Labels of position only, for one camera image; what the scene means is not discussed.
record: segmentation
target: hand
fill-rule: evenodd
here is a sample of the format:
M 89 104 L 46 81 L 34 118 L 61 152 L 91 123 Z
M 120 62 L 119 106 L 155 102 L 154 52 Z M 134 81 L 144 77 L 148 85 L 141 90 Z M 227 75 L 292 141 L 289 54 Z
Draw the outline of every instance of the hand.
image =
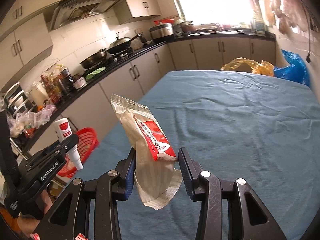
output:
M 41 199 L 44 202 L 44 214 L 48 212 L 48 210 L 52 206 L 52 201 L 47 193 L 47 191 L 43 191 L 41 193 Z M 36 229 L 38 224 L 40 223 L 37 219 L 32 218 L 24 218 L 22 216 L 18 217 L 17 223 L 21 231 L 27 236 L 30 237 L 30 235 L 33 233 L 33 231 Z

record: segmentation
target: silver screw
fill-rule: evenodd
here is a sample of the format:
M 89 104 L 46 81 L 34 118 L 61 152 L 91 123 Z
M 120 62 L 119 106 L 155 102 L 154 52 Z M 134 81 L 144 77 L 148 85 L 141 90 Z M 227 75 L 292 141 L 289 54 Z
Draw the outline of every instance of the silver screw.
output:
M 202 176 L 202 177 L 205 177 L 205 178 L 208 178 L 208 177 L 211 176 L 211 173 L 208 172 L 208 171 L 201 171 L 201 176 Z
M 72 181 L 72 183 L 73 183 L 74 185 L 79 185 L 79 184 L 81 183 L 81 179 L 74 179 L 74 180 Z
M 239 178 L 239 179 L 237 179 L 237 183 L 240 184 L 240 185 L 244 185 L 247 182 L 244 179 Z
M 118 171 L 116 171 L 116 170 L 111 170 L 111 171 L 108 172 L 108 175 L 109 175 L 110 177 L 114 177 L 114 176 L 118 175 Z

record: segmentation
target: white bottle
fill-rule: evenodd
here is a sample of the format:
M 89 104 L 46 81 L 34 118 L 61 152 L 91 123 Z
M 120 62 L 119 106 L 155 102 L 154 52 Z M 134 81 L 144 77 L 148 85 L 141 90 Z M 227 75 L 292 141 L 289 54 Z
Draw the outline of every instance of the white bottle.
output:
M 65 138 L 69 137 L 72 134 L 69 121 L 67 118 L 62 118 L 60 120 L 55 121 L 54 128 L 56 130 L 56 134 L 58 136 L 59 142 L 62 142 Z M 80 155 L 78 152 L 78 146 L 74 146 L 67 152 L 69 159 L 73 162 L 74 166 L 77 170 L 83 169 Z

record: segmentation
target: white logo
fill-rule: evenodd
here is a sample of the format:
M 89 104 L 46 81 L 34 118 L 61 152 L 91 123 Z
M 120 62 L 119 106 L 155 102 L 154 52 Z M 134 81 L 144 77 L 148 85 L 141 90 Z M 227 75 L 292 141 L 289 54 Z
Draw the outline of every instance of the white logo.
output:
M 13 211 L 15 211 L 16 210 L 16 208 L 17 208 L 17 203 L 18 203 L 18 200 L 15 202 L 15 203 L 11 203 L 10 204 L 10 208 L 13 210 Z
M 54 165 L 52 165 L 52 167 L 44 174 L 44 176 L 41 177 L 41 180 L 44 180 L 50 173 L 51 171 L 54 170 L 54 168 L 58 165 L 58 162 L 55 162 Z

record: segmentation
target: red basket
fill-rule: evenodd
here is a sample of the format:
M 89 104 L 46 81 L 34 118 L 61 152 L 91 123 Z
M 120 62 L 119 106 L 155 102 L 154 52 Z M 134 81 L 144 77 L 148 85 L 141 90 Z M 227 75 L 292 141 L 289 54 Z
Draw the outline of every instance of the red basket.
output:
M 94 129 L 87 127 L 77 131 L 76 134 L 79 136 L 78 152 L 80 155 L 80 160 L 82 163 L 84 163 L 92 151 L 99 145 L 97 133 Z M 58 172 L 58 175 L 71 179 L 73 175 L 76 174 L 77 169 L 70 161 L 68 155 L 66 156 L 66 161 L 67 163 Z

